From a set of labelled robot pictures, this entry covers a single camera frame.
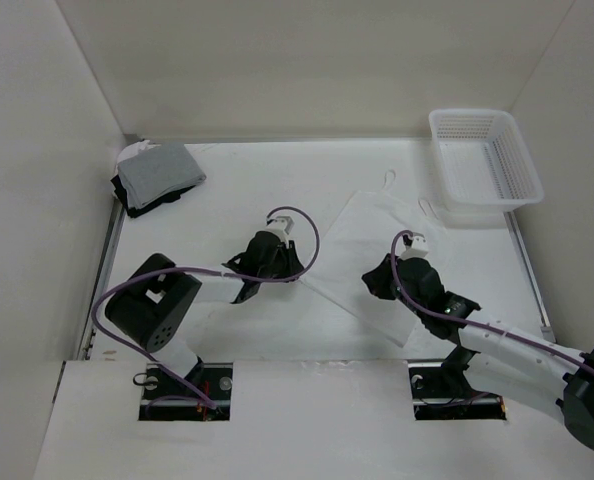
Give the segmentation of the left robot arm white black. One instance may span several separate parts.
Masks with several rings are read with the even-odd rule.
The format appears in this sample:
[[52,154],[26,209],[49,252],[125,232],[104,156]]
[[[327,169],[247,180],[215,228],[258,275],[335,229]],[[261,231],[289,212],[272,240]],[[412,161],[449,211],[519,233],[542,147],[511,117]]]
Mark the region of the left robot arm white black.
[[183,399],[201,387],[203,361],[178,336],[194,304],[241,304],[255,296],[264,280],[291,280],[304,271],[295,242],[277,230],[255,234],[246,250],[216,268],[216,273],[181,272],[162,253],[154,253],[134,272],[153,277],[115,293],[106,318],[128,338],[170,369],[167,386]]

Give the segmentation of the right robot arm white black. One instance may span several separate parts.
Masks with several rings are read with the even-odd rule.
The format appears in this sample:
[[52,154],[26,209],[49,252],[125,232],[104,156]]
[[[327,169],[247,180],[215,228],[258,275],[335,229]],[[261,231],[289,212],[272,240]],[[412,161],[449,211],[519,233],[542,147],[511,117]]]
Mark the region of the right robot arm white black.
[[422,258],[388,254],[361,277],[371,295],[399,301],[435,337],[454,344],[441,384],[460,396],[494,393],[539,410],[594,451],[594,348],[564,348],[491,319],[447,290]]

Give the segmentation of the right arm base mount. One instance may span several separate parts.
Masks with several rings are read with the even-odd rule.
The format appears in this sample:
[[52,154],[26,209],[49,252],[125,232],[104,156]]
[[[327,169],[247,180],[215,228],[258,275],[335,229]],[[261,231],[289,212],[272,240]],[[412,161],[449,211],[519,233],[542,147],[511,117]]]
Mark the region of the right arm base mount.
[[465,372],[475,353],[455,347],[445,359],[408,363],[413,414],[418,421],[505,421],[503,398],[474,389]]

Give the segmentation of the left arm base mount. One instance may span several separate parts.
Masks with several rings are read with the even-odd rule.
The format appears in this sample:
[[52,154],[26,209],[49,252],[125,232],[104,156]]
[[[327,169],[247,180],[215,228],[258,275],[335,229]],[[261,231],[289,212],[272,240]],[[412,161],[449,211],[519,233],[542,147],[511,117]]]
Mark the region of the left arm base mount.
[[232,363],[207,363],[194,374],[195,386],[216,404],[215,409],[210,409],[199,402],[192,390],[149,365],[145,372],[132,379],[133,385],[141,389],[138,419],[153,422],[229,421],[233,377]]

